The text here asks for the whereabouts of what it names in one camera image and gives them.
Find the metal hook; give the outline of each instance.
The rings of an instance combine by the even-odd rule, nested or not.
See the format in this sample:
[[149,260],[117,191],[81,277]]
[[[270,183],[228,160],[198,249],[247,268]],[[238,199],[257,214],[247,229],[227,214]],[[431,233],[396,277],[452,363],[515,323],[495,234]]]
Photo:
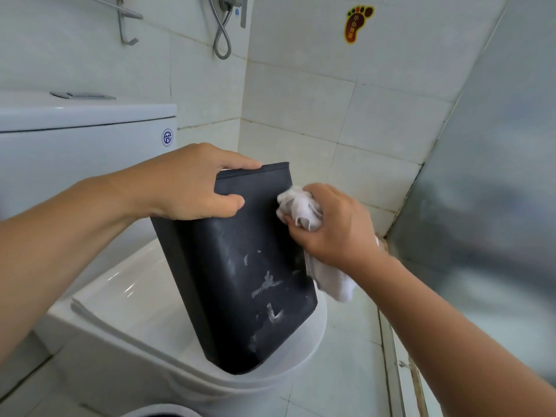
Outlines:
[[[118,4],[118,6],[122,6],[123,5],[123,0],[116,0],[116,3]],[[134,38],[131,41],[126,40],[125,31],[124,31],[124,24],[123,24],[123,18],[124,17],[129,17],[129,16],[125,13],[122,13],[121,10],[118,10],[118,26],[120,27],[120,39],[122,41],[122,44],[132,46],[132,45],[137,44],[139,42],[139,40],[137,38]]]

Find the white cloth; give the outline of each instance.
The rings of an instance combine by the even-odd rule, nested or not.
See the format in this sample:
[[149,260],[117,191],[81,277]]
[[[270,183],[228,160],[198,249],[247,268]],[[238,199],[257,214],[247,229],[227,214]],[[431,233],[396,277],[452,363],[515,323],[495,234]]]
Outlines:
[[[323,224],[323,210],[309,192],[299,187],[280,194],[277,198],[279,207],[276,215],[285,224],[285,216],[289,215],[298,227],[308,231],[316,231]],[[316,281],[319,290],[324,291],[333,299],[341,302],[350,301],[356,283],[348,275],[335,267],[325,265],[305,252],[307,275]]]

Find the round blue logo sticker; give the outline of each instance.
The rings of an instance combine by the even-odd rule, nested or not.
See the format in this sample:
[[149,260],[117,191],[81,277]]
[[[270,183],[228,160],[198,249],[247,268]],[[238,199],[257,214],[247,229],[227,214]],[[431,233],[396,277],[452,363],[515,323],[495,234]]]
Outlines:
[[162,144],[164,146],[170,146],[173,140],[173,133],[170,129],[166,129],[162,133]]

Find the toilet flush button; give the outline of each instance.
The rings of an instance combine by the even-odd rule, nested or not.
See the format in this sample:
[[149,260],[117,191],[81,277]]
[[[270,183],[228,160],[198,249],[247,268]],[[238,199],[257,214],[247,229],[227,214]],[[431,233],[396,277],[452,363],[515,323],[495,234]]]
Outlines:
[[51,92],[50,95],[64,99],[115,99],[110,95],[95,92]]

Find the footprint sticker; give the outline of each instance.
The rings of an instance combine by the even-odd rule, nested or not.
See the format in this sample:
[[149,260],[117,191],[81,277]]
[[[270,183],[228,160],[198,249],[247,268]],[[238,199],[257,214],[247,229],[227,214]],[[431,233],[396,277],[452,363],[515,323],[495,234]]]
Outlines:
[[353,7],[347,14],[346,27],[344,29],[344,37],[348,44],[357,41],[357,32],[365,26],[365,20],[369,19],[375,13],[373,6],[357,6]]

